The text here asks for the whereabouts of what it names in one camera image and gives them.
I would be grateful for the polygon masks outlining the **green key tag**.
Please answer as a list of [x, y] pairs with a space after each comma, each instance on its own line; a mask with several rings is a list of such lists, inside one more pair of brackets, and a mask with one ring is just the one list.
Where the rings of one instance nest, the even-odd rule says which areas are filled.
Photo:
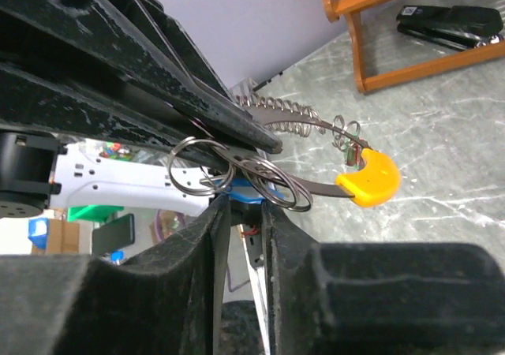
[[352, 144], [346, 150], [344, 154], [345, 164], [349, 167], [353, 167], [356, 170], [361, 169], [362, 159], [361, 159], [361, 146], [359, 144]]

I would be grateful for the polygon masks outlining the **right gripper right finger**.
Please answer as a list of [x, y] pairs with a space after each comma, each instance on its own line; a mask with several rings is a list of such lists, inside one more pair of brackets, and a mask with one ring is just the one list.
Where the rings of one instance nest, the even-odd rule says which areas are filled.
[[465, 243], [320, 243], [261, 207], [273, 354], [410, 354], [504, 344], [504, 275]]

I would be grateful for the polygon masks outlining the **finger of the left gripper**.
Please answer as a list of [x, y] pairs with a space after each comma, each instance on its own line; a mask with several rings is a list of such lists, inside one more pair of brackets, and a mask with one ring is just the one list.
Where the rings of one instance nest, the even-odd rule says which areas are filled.
[[170, 62], [140, 77], [107, 65], [86, 70], [1, 63], [1, 125], [11, 130], [64, 133], [166, 153], [188, 136], [234, 146], [235, 130], [213, 121], [220, 114], [236, 118], [237, 108]]
[[239, 107], [181, 25], [156, 0], [1, 0], [1, 63], [46, 62], [59, 69], [107, 65], [147, 76], [170, 62], [226, 96], [236, 118], [220, 114], [236, 132], [237, 148], [277, 154], [281, 141]]

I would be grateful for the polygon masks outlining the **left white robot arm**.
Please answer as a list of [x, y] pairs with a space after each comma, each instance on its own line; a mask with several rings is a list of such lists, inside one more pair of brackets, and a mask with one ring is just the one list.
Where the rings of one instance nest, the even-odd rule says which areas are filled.
[[242, 107], [157, 0], [1, 0], [1, 214], [118, 205], [198, 215], [205, 197], [177, 190], [161, 166], [105, 159], [62, 136], [170, 152], [197, 187], [219, 150], [279, 153], [281, 141]]

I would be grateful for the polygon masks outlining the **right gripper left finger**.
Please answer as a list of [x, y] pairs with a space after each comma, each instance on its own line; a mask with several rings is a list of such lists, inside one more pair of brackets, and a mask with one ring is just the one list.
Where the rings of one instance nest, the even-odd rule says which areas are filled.
[[213, 354], [230, 201], [116, 265], [95, 256], [1, 258], [4, 354]]

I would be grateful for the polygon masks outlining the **large keyring yellow handle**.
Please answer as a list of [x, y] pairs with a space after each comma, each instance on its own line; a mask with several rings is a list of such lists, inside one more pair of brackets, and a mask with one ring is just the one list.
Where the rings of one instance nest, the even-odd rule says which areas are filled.
[[189, 136], [169, 153], [166, 168], [170, 170], [178, 154], [193, 145], [205, 144], [228, 164], [226, 173], [218, 176], [205, 174], [199, 188], [179, 183], [170, 178], [172, 186], [191, 196], [211, 196], [224, 193], [234, 178], [248, 180], [265, 200], [290, 211], [305, 212], [312, 207], [314, 196], [349, 199], [360, 207], [380, 205], [398, 191], [400, 173], [393, 160], [370, 147], [360, 137], [361, 126], [357, 121], [346, 121], [340, 114], [332, 121], [325, 121], [310, 106], [287, 99], [262, 97], [256, 93], [237, 98], [239, 106], [256, 118], [259, 123], [275, 133], [293, 133], [306, 138], [312, 131], [331, 133], [332, 145], [343, 155], [352, 144], [361, 146], [361, 169], [340, 174], [334, 184], [322, 184], [286, 173], [271, 161], [258, 155], [234, 154], [229, 146], [219, 143], [207, 133], [203, 138]]

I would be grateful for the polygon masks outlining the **blue tag key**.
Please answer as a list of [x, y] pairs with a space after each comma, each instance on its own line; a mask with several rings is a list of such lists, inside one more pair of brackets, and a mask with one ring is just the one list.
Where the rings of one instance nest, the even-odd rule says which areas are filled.
[[252, 184], [244, 178], [234, 178], [226, 187], [224, 193], [232, 200], [245, 204], [260, 204], [265, 197], [256, 191]]

